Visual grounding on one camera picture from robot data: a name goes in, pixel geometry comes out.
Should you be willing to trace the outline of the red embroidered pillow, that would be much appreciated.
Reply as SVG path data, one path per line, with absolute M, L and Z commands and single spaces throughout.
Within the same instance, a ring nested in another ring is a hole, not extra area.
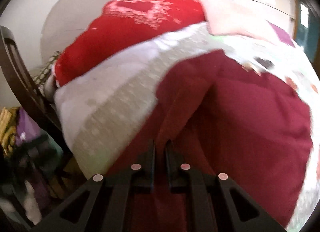
M 199 0 L 112 0 L 59 56 L 55 79 L 64 86 L 123 49 L 204 20 Z

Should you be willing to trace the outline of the round beige headboard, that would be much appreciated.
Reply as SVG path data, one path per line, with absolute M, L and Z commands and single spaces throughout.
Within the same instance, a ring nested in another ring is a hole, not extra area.
M 58 0 L 51 8 L 41 31 L 42 63 L 56 51 L 62 52 L 101 15 L 112 0 Z

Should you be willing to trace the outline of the maroon sweater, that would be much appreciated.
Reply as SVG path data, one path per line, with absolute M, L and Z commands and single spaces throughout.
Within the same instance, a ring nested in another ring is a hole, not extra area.
M 109 169 L 128 167 L 155 141 L 191 167 L 226 173 L 282 226 L 294 212 L 312 148 L 310 109 L 281 79 L 246 71 L 221 50 L 175 64 L 157 105 Z

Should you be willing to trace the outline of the tan clothing tag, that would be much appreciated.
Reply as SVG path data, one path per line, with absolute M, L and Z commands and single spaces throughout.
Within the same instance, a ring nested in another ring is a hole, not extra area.
M 250 63 L 250 62 L 246 62 L 242 65 L 242 68 L 249 72 L 249 71 L 253 71 L 255 72 L 258 76 L 261 76 L 261 72 L 259 70 L 259 68 L 257 66 L 255 66 L 254 64 Z

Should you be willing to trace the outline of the purple cloth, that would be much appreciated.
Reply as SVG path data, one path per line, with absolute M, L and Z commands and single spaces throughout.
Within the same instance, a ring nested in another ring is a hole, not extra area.
M 281 29 L 280 27 L 276 26 L 275 24 L 272 24 L 271 22 L 268 22 L 270 24 L 270 26 L 272 27 L 272 29 L 275 31 L 277 37 L 279 38 L 279 40 L 282 43 L 285 43 L 289 46 L 295 47 L 293 41 L 291 40 L 291 37 L 289 36 L 289 34 Z

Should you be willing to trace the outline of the pile of colourful clothes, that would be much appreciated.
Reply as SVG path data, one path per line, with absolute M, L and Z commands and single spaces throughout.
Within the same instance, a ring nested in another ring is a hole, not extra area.
M 62 149 L 22 107 L 2 108 L 1 201 L 29 227 L 50 208 L 50 180 L 61 156 Z

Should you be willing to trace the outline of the pink pillow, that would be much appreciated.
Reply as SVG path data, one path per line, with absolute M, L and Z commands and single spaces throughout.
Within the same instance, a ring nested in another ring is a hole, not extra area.
M 279 38 L 257 11 L 235 0 L 200 0 L 208 31 L 213 36 L 242 35 L 270 43 Z

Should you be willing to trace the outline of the heart patterned quilt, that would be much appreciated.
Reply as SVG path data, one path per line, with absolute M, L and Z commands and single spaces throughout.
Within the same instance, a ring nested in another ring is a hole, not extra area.
M 291 78 L 297 84 L 299 97 L 310 107 L 313 148 L 295 210 L 286 228 L 287 231 L 302 229 L 319 201 L 319 179 L 316 176 L 319 79 L 303 50 L 297 44 L 295 47 L 281 42 L 271 44 L 240 35 L 212 36 L 206 22 L 151 40 L 158 42 L 159 55 L 99 105 L 84 120 L 74 139 L 70 150 L 84 176 L 90 178 L 97 173 L 103 174 L 114 164 L 151 114 L 157 102 L 157 85 L 175 63 L 221 49 L 241 65 L 250 62 L 262 72 L 280 79 Z

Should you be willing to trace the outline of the white bed sheet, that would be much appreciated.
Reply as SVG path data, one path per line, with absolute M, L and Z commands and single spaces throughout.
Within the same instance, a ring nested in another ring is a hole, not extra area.
M 146 69 L 160 52 L 151 40 L 129 47 L 58 88 L 54 99 L 63 136 L 72 149 L 84 120 L 137 73 Z

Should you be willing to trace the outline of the dark wooden chair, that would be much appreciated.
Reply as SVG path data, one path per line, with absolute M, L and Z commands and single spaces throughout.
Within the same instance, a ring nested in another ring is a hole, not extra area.
M 1 26 L 1 68 L 22 108 L 63 150 L 61 162 L 56 170 L 59 185 L 66 189 L 63 183 L 64 178 L 76 182 L 79 186 L 83 185 L 87 179 L 77 164 L 75 165 L 75 173 L 65 171 L 69 163 L 75 163 L 75 159 L 63 138 L 59 118 L 31 78 L 18 51 L 14 35 L 3 26 Z

